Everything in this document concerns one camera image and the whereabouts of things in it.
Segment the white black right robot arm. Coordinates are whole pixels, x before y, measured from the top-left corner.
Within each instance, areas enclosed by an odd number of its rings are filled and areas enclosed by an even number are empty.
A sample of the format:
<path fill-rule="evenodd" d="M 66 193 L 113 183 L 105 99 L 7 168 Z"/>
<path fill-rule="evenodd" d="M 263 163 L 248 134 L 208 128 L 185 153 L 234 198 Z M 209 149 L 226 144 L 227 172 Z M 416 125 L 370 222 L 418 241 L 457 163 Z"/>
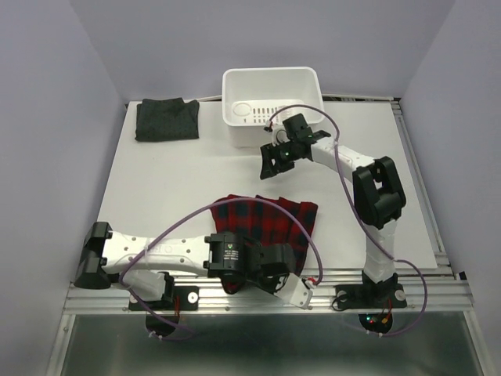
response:
<path fill-rule="evenodd" d="M 342 146 L 338 136 L 312 131 L 302 114 L 282 125 L 267 121 L 272 141 L 261 147 L 261 179 L 287 172 L 308 159 L 338 173 L 355 218 L 366 235 L 366 260 L 360 284 L 336 287 L 335 310 L 405 308 L 395 270 L 395 230 L 406 197 L 395 163 Z"/>

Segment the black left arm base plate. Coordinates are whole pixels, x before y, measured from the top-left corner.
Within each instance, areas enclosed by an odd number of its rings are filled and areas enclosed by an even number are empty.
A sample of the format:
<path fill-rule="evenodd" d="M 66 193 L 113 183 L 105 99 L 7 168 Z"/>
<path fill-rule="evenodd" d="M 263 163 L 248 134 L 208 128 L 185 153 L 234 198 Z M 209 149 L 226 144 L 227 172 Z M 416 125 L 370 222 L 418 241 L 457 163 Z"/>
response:
<path fill-rule="evenodd" d="M 190 336 L 186 328 L 182 328 L 181 313 L 198 310 L 200 289 L 196 286 L 174 286 L 171 292 L 159 301 L 145 302 L 148 309 L 129 297 L 128 310 L 146 314 L 145 327 L 150 337 L 159 340 L 182 340 Z"/>

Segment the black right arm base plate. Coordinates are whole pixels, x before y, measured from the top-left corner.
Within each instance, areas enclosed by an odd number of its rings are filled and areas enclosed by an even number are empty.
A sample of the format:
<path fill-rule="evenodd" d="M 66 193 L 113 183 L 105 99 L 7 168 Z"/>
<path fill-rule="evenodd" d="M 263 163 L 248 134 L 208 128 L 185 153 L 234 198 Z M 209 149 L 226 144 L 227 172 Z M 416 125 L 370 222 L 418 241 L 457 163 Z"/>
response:
<path fill-rule="evenodd" d="M 407 301 L 401 284 L 382 290 L 369 284 L 341 284 L 335 287 L 331 307 L 337 312 L 358 311 L 365 331 L 384 336 L 392 329 L 393 311 L 406 308 Z"/>

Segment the red black plaid skirt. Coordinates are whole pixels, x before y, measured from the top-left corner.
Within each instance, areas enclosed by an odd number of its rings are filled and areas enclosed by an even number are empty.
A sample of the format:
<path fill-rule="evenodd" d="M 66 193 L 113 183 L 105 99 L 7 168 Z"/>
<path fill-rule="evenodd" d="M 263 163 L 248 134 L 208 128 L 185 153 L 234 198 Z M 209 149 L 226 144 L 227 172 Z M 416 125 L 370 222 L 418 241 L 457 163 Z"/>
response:
<path fill-rule="evenodd" d="M 290 219 L 280 210 L 257 201 L 238 201 L 211 209 L 215 229 L 219 232 L 240 233 L 263 245 L 288 243 L 294 250 L 295 273 L 302 274 L 309 242 L 315 226 L 318 205 L 309 201 L 297 203 L 279 197 L 268 199 L 288 211 L 304 227 Z"/>

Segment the grey polka dot skirt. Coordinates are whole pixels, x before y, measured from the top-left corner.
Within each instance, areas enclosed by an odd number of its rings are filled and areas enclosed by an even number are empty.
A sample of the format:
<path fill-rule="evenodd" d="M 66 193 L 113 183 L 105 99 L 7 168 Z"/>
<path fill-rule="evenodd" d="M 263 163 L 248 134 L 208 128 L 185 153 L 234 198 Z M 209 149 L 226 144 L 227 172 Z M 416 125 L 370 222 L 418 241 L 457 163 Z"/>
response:
<path fill-rule="evenodd" d="M 199 138 L 197 100 L 144 99 L 136 107 L 135 140 L 159 143 Z"/>

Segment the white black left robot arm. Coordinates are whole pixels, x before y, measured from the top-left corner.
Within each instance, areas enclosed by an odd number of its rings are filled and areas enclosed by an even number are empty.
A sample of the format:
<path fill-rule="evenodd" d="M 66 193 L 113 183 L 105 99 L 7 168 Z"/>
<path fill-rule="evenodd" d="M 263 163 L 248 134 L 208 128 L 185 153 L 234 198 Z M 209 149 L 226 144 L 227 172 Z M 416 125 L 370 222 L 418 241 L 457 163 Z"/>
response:
<path fill-rule="evenodd" d="M 164 309 L 173 303 L 172 271 L 218 278 L 227 284 L 253 284 L 292 306 L 304 308 L 312 294 L 295 274 L 289 244 L 265 246 L 242 234 L 222 232 L 154 242 L 96 222 L 88 231 L 74 286 L 101 290 L 131 288 L 144 302 Z"/>

